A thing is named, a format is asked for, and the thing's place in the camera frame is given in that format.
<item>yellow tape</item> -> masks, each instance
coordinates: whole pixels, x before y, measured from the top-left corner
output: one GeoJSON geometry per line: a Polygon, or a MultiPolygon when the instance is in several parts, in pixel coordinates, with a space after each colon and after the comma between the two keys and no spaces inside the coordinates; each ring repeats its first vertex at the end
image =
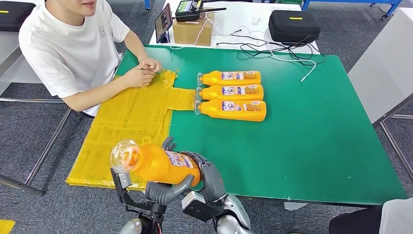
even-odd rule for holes
{"type": "MultiPolygon", "coordinates": [[[[169,135],[173,110],[193,110],[195,90],[173,88],[176,73],[157,74],[150,86],[127,89],[103,103],[66,178],[70,185],[113,188],[109,155],[121,140],[161,145],[169,135]]],[[[132,190],[146,182],[131,174],[132,190]]]]}
{"type": "Polygon", "coordinates": [[[2,220],[0,219],[0,234],[9,234],[14,227],[16,222],[12,220],[2,220]]]}

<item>gray robotic hand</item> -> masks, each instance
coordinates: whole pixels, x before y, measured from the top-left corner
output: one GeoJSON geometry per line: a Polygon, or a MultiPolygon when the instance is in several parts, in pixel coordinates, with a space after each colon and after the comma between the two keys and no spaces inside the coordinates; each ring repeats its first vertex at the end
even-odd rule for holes
{"type": "MultiPolygon", "coordinates": [[[[173,137],[168,137],[162,144],[162,148],[173,151],[176,144],[173,137]]],[[[225,192],[222,177],[214,165],[207,161],[201,154],[182,151],[192,158],[201,172],[203,188],[199,192],[191,191],[193,175],[188,175],[177,184],[163,184],[157,182],[147,182],[145,195],[146,199],[160,205],[168,205],[179,195],[186,195],[182,200],[184,213],[202,221],[213,218],[214,227],[218,234],[253,234],[251,223],[242,203],[234,195],[225,192]]],[[[129,221],[120,234],[140,234],[141,220],[133,219],[129,221]]]]}

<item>floor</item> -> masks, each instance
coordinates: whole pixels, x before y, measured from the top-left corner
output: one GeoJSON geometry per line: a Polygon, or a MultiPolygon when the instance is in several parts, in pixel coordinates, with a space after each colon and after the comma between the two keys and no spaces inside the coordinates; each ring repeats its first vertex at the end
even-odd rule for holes
{"type": "MultiPolygon", "coordinates": [[[[152,0],[149,13],[143,10],[139,0],[110,0],[113,11],[132,29],[144,43],[148,43],[153,31],[153,21],[163,2],[152,0]]],[[[412,7],[408,0],[402,6],[412,7]]],[[[317,41],[326,54],[339,55],[349,71],[365,49],[385,26],[378,6],[347,3],[311,3],[322,26],[317,41]]],[[[12,84],[4,97],[47,98],[50,95],[43,85],[12,84]]],[[[67,107],[60,104],[27,104],[0,102],[0,172],[24,181],[32,166],[53,134],[67,107]]],[[[401,111],[413,114],[413,105],[401,111]]],[[[33,197],[19,190],[0,185],[0,218],[12,219],[16,225],[12,234],[113,234],[126,221],[134,218],[119,204],[110,189],[70,187],[64,179],[68,175],[91,120],[78,119],[74,113],[51,149],[34,186],[47,189],[44,197],[33,197]]],[[[391,119],[388,125],[400,148],[413,166],[413,124],[408,120],[391,119]]],[[[376,129],[383,147],[389,155],[407,194],[413,196],[413,183],[409,180],[396,154],[380,129],[376,129]]],[[[135,199],[142,198],[138,192],[135,199]]],[[[310,204],[289,212],[283,204],[274,200],[248,200],[242,202],[250,215],[252,229],[258,234],[326,234],[328,222],[336,215],[357,208],[310,204]]],[[[174,202],[167,211],[164,233],[212,234],[211,223],[203,223],[180,212],[180,203],[174,202]]]]}

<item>clear plastic bottle cap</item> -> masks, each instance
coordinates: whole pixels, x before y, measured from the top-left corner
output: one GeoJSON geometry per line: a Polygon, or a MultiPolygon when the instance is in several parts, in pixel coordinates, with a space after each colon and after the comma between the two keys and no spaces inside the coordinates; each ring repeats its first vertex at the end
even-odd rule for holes
{"type": "Polygon", "coordinates": [[[196,81],[198,83],[198,86],[201,86],[204,84],[204,81],[202,80],[202,77],[204,76],[204,74],[202,73],[198,73],[198,75],[196,76],[196,81]]]}
{"type": "Polygon", "coordinates": [[[202,102],[200,102],[198,100],[195,101],[194,111],[195,111],[195,114],[197,116],[201,114],[201,104],[202,104],[202,102]]]}
{"type": "Polygon", "coordinates": [[[196,99],[198,101],[201,101],[203,99],[202,98],[202,88],[201,87],[196,88],[196,99]]]}
{"type": "Polygon", "coordinates": [[[135,168],[139,147],[133,140],[119,142],[111,152],[111,167],[116,173],[128,173],[135,168]]]}

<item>man's arm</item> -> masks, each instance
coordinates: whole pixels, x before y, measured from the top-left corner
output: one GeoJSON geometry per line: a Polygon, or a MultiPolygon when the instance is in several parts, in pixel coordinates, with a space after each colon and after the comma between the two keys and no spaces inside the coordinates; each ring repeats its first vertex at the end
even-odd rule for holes
{"type": "Polygon", "coordinates": [[[108,84],[83,91],[78,89],[72,71],[58,55],[29,46],[21,46],[21,51],[49,92],[62,98],[75,111],[99,105],[127,88],[147,86],[155,74],[140,64],[108,84]]]}
{"type": "Polygon", "coordinates": [[[138,58],[140,64],[147,65],[148,68],[154,72],[158,72],[162,69],[160,62],[148,56],[141,40],[132,30],[129,30],[128,34],[126,34],[124,42],[128,50],[138,58]]]}
{"type": "Polygon", "coordinates": [[[64,97],[62,100],[73,110],[84,111],[113,98],[125,89],[127,87],[123,79],[118,78],[94,89],[64,97]]]}
{"type": "Polygon", "coordinates": [[[155,72],[144,68],[143,64],[138,65],[108,84],[64,97],[62,100],[75,111],[87,110],[113,98],[127,88],[148,86],[155,72]]]}
{"type": "Polygon", "coordinates": [[[143,46],[139,37],[132,30],[129,30],[125,37],[125,45],[128,50],[134,54],[139,61],[143,58],[147,58],[148,54],[145,52],[145,47],[143,46]]]}

